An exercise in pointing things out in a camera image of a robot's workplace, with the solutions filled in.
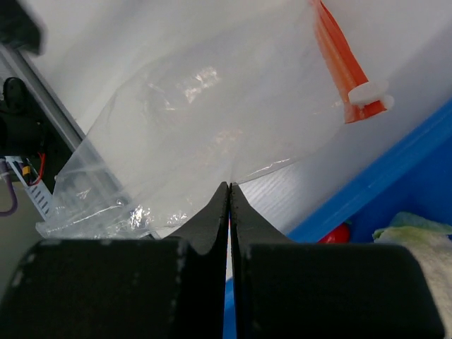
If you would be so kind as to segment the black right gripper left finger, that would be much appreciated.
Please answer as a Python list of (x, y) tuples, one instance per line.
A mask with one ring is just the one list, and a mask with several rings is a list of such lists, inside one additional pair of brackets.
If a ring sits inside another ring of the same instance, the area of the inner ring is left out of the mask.
[(1, 300), (2, 338), (221, 338), (228, 185), (170, 236), (46, 239)]

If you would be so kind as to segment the red chili pepper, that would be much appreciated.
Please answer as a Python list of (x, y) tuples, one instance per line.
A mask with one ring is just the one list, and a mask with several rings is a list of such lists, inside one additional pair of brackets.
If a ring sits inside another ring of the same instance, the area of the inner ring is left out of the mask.
[(351, 238), (351, 222), (349, 220), (342, 222), (335, 229), (319, 240), (321, 244), (346, 244)]

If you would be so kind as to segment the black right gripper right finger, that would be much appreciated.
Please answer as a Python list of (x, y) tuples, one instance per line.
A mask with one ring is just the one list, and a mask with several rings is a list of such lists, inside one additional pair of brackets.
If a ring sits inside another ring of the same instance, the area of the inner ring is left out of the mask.
[(230, 187), (238, 338), (443, 338), (415, 257), (388, 244), (290, 240)]

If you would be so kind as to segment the white cauliflower with leaves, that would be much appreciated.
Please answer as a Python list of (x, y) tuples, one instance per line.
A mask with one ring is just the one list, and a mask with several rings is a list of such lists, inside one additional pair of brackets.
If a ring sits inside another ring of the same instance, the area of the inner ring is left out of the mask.
[(451, 324), (451, 226), (400, 212), (388, 227), (376, 230), (376, 243), (406, 247), (422, 267), (446, 325)]

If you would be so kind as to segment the clear zip top bag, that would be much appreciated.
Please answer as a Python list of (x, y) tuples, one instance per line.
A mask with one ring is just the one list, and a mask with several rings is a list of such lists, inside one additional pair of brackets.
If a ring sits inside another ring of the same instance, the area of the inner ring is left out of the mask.
[(191, 1), (171, 52), (109, 99), (56, 176), (45, 238), (161, 239), (247, 182), (392, 108), (322, 1)]

